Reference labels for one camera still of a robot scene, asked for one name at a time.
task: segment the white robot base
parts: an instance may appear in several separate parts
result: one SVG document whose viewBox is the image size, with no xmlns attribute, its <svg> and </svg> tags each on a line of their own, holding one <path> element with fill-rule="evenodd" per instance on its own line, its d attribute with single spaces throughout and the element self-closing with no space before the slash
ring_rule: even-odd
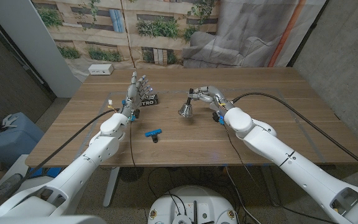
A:
<svg viewBox="0 0 358 224">
<path fill-rule="evenodd" d="M 237 215 L 230 202 L 217 192 L 206 187 L 186 185 L 169 190 L 158 198 L 150 208 L 147 223 L 235 224 Z"/>
</svg>

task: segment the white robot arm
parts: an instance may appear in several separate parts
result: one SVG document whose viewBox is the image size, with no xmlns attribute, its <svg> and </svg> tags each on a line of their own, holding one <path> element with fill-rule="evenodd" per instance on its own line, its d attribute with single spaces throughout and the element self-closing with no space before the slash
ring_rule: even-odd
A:
<svg viewBox="0 0 358 224">
<path fill-rule="evenodd" d="M 278 165 L 338 223 L 358 223 L 358 187 L 327 174 L 276 138 L 273 127 L 252 119 L 213 86 L 197 89 L 189 98 L 210 103 L 246 146 Z"/>
<path fill-rule="evenodd" d="M 48 217 L 74 213 L 94 170 L 113 156 L 124 139 L 124 128 L 139 115 L 137 110 L 150 92 L 145 75 L 138 81 L 134 72 L 128 88 L 126 102 L 111 118 L 101 125 L 100 132 L 91 140 L 87 150 L 75 159 L 52 181 L 23 190 L 0 206 L 0 217 Z"/>
</svg>

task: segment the printed backdrop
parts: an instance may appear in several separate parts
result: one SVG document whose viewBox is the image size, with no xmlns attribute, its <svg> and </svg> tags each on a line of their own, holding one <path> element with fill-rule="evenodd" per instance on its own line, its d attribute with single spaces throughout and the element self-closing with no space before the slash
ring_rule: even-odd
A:
<svg viewBox="0 0 358 224">
<path fill-rule="evenodd" d="M 325 0 L 32 0 L 75 77 L 114 69 L 284 67 Z"/>
</svg>

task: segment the white power strip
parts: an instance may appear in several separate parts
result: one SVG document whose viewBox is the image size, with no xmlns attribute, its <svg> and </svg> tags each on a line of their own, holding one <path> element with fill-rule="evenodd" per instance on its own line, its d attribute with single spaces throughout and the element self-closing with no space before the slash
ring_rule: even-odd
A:
<svg viewBox="0 0 358 224">
<path fill-rule="evenodd" d="M 111 64 L 93 64 L 88 70 L 91 75 L 110 75 L 114 68 Z"/>
</svg>

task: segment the orange pipe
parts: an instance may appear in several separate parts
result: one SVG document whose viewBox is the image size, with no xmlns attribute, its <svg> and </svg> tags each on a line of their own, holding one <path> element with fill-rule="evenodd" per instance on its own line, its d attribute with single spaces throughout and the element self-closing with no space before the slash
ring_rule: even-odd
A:
<svg viewBox="0 0 358 224">
<path fill-rule="evenodd" d="M 276 62 L 276 59 L 281 52 L 281 49 L 283 49 L 285 41 L 287 41 L 288 36 L 290 35 L 293 26 L 295 25 L 296 21 L 298 20 L 299 15 L 301 14 L 301 11 L 303 9 L 303 6 L 305 5 L 305 2 L 306 2 L 306 0 L 299 0 L 298 5 L 296 6 L 295 10 L 293 11 L 291 19 L 288 22 L 287 28 L 285 28 L 285 31 L 284 31 L 283 35 L 281 36 L 281 39 L 276 47 L 276 50 L 274 51 L 273 56 L 267 65 L 268 67 L 274 66 L 274 63 Z"/>
</svg>

